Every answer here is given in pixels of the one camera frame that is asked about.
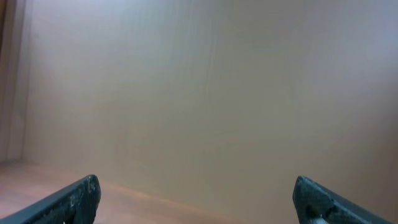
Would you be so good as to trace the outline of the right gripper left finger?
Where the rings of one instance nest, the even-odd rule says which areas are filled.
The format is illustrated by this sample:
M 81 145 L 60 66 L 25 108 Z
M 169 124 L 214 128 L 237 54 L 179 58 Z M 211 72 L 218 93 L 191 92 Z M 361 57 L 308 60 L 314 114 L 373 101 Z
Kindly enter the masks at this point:
M 1 224 L 93 224 L 101 200 L 97 176 L 90 174 L 1 219 Z

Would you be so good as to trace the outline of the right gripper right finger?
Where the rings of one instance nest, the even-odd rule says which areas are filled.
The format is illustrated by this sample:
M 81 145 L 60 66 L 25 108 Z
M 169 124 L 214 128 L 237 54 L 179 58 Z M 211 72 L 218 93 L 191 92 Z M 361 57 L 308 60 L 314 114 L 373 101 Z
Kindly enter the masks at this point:
M 391 224 L 306 176 L 298 176 L 293 203 L 300 224 Z

